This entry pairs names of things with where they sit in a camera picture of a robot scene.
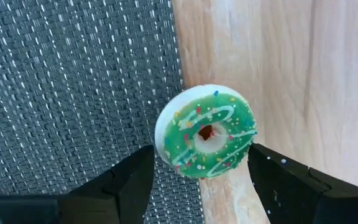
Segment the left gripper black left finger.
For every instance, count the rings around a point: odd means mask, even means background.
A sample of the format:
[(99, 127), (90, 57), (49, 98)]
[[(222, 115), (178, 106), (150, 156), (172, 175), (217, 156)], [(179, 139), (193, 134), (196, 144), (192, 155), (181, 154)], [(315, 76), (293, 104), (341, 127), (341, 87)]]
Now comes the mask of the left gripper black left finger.
[(0, 195), (0, 224), (143, 224), (154, 159), (144, 146), (67, 194)]

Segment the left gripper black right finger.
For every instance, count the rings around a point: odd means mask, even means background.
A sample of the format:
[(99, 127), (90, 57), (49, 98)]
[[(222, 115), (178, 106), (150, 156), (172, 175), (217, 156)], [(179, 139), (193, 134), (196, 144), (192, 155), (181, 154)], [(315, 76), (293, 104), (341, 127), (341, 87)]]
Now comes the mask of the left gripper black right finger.
[(271, 224), (358, 224), (358, 186), (256, 143), (248, 167)]

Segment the grey woven placemat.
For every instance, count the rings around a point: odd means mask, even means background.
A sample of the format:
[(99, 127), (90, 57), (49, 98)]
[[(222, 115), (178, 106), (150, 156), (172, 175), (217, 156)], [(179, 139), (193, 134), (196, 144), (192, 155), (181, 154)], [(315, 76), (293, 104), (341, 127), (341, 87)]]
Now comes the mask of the grey woven placemat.
[(152, 145), (182, 89), (171, 0), (0, 0), (0, 196), (68, 193)]

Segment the small green sprinkled donut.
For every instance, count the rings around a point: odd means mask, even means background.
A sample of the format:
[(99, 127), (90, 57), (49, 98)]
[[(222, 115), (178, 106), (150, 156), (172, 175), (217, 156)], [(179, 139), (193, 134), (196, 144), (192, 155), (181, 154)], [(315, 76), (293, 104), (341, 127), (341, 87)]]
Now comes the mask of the small green sprinkled donut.
[(167, 103), (154, 139), (159, 156), (180, 175), (212, 179), (241, 163), (256, 134), (248, 101), (232, 88), (207, 84)]

